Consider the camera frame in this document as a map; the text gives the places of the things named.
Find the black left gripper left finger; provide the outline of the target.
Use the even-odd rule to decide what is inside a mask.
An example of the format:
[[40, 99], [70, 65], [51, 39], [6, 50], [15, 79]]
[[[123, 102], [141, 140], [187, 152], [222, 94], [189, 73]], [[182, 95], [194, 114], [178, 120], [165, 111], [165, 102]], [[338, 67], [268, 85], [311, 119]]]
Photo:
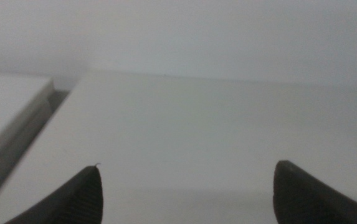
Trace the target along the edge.
[[97, 166], [87, 166], [7, 224], [101, 224], [103, 189]]

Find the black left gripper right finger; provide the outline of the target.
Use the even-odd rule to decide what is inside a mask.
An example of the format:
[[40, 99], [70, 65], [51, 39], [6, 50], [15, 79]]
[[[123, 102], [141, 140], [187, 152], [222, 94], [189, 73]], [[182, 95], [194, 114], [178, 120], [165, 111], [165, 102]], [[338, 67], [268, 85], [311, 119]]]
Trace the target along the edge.
[[356, 201], [290, 161], [275, 166], [273, 208], [279, 223], [357, 223]]

